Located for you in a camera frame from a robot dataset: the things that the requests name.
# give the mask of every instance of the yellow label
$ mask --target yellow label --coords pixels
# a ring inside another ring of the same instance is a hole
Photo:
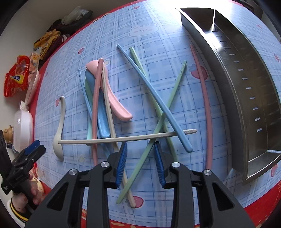
[[[18,84],[21,85],[23,83],[24,75],[11,76],[11,79],[15,80]]]

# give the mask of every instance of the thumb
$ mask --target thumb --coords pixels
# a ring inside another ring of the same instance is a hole
[[[25,206],[27,205],[28,200],[23,193],[14,195],[12,197],[12,200],[13,200],[13,206],[18,212],[24,213],[26,211]]]

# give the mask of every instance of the metal tray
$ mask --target metal tray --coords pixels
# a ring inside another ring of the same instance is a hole
[[[180,8],[183,26],[199,45],[216,78],[227,112],[232,167],[242,184],[280,159],[280,100],[261,56],[247,37],[214,9]]]

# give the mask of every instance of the human hand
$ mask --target human hand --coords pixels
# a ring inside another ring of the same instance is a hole
[[[34,196],[33,203],[36,205],[39,205],[43,201],[45,196],[43,196],[42,193],[40,191],[38,191],[36,181],[31,181],[33,178],[33,174],[31,172],[29,172],[29,174],[30,174],[29,180],[30,180],[30,185],[31,185],[30,191],[31,191],[32,195]],[[13,201],[14,208],[18,212],[21,212],[21,213],[26,212],[25,206],[27,205],[28,200],[27,200],[27,197],[23,193],[14,195],[12,197],[12,201]]]

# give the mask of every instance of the pink chopstick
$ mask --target pink chopstick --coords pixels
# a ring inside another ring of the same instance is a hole
[[[198,71],[198,75],[200,78],[200,83],[202,87],[202,93],[203,93],[203,99],[204,99],[204,105],[205,105],[205,115],[206,115],[206,122],[207,122],[207,159],[206,159],[206,169],[212,168],[212,161],[213,161],[213,130],[212,130],[212,116],[211,116],[211,107],[210,107],[210,101],[208,97],[207,87],[205,84],[204,76],[201,70],[201,66],[199,64],[197,55],[194,50],[194,46],[190,45],[191,52],[193,55],[193,58],[196,63],[196,68]]]
[[[103,70],[103,58],[99,59],[97,73],[95,75],[95,87],[93,94],[93,116],[92,116],[92,138],[97,139],[97,122],[98,122],[98,100],[99,100],[99,86],[101,83],[101,73]],[[92,145],[94,165],[98,164],[97,145]]]

